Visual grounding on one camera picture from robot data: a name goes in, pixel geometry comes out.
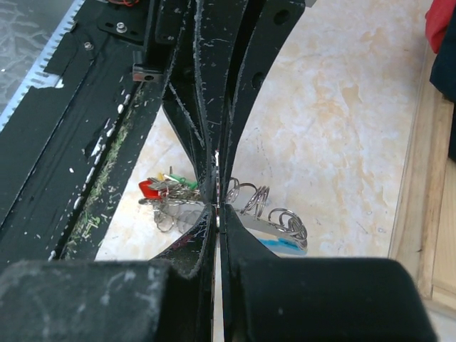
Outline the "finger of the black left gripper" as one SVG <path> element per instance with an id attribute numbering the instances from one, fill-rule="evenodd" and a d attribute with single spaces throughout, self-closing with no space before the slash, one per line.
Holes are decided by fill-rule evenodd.
<path id="1" fill-rule="evenodd" d="M 201 83 L 197 80 L 195 61 L 196 7 L 196 1 L 184 2 L 177 42 L 165 69 L 162 106 L 192 164 L 202 201 L 214 204 L 217 202 L 214 152 L 203 104 L 197 94 Z"/>
<path id="2" fill-rule="evenodd" d="M 221 202 L 226 202 L 239 141 L 261 86 L 305 8 L 305 1 L 247 3 L 227 83 L 227 116 L 219 149 Z"/>

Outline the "silver key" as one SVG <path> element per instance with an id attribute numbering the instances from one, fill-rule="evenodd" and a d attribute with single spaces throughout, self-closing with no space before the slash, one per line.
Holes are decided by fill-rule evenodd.
<path id="1" fill-rule="evenodd" d="M 215 150 L 214 152 L 215 158 L 215 192 L 216 192 L 216 204 L 215 204 L 215 214 L 216 214 L 216 227 L 220 228 L 220 192 L 221 192 L 221 184 L 220 184 L 220 163 L 219 163 L 219 150 Z"/>

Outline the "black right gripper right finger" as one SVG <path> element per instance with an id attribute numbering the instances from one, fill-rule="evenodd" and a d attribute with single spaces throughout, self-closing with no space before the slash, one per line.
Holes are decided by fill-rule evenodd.
<path id="1" fill-rule="evenodd" d="M 281 258 L 220 210 L 226 341 L 436 341 L 409 273 L 392 259 Z"/>

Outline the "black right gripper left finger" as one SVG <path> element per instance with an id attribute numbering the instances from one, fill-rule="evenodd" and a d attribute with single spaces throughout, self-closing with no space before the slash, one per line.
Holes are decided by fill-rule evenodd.
<path id="1" fill-rule="evenodd" d="M 211 341 L 214 209 L 148 261 L 20 261 L 1 274 L 3 341 Z"/>

